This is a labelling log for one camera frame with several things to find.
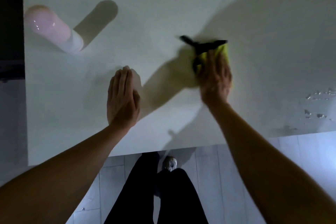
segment white tabletop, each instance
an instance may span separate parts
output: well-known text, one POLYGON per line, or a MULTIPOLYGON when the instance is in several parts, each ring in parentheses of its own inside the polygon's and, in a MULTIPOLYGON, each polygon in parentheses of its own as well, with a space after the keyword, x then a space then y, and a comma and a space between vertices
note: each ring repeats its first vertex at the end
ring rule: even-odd
POLYGON ((141 78, 142 119, 111 156, 225 143, 201 103, 183 34, 229 41, 229 101, 265 137, 336 128, 333 92, 314 94, 336 88, 336 0, 24 0, 24 10, 35 4, 71 28, 90 14, 81 24, 88 34, 115 18, 77 55, 24 29, 29 165, 107 126, 109 80, 124 65, 141 78))

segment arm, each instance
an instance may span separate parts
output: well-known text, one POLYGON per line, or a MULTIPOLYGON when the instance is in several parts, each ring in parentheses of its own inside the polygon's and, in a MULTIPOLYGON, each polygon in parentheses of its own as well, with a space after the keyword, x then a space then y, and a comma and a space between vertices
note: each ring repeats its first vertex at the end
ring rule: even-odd
POLYGON ((291 160, 227 103, 232 75, 222 55, 209 52, 199 76, 201 96, 218 122, 246 188, 268 223, 336 223, 336 204, 291 160))
POLYGON ((0 188, 0 223, 65 223, 113 147, 135 125, 139 96, 128 67, 112 77, 109 126, 0 188))

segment tile floor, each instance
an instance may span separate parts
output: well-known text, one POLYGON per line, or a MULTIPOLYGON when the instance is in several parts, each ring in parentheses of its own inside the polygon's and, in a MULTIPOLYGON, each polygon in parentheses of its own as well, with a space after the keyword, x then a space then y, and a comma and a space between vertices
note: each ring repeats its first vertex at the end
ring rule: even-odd
MULTIPOLYGON (((0 84, 0 186, 27 167, 24 81, 0 84)), ((270 139, 336 200, 336 132, 270 139)), ((265 223, 227 145, 172 150, 189 175, 209 223, 265 223)), ((109 157, 67 224, 103 223, 140 154, 109 157)), ((160 200, 153 197, 156 223, 160 200)))

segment hand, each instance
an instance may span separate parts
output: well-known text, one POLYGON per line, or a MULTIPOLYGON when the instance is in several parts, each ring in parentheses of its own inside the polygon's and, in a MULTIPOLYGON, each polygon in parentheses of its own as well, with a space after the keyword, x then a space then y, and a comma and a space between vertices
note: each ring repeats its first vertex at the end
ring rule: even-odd
POLYGON ((218 101, 226 103, 232 86, 231 69, 223 55, 219 53, 216 61, 214 59, 214 52, 210 50, 204 69, 197 76, 202 101, 208 107, 218 101))
POLYGON ((128 66, 119 69, 111 78, 107 94, 107 121, 131 128, 140 113, 140 96, 133 89, 133 73, 128 66))

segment leg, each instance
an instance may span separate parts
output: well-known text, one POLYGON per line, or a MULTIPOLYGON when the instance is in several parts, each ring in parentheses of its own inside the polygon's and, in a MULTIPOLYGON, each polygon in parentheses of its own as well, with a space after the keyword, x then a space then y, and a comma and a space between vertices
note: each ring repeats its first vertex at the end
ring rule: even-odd
POLYGON ((208 223, 194 185, 183 169, 164 169, 157 179, 161 195, 158 224, 208 223))
POLYGON ((159 154, 143 153, 135 163, 105 223, 153 223, 153 195, 159 154))

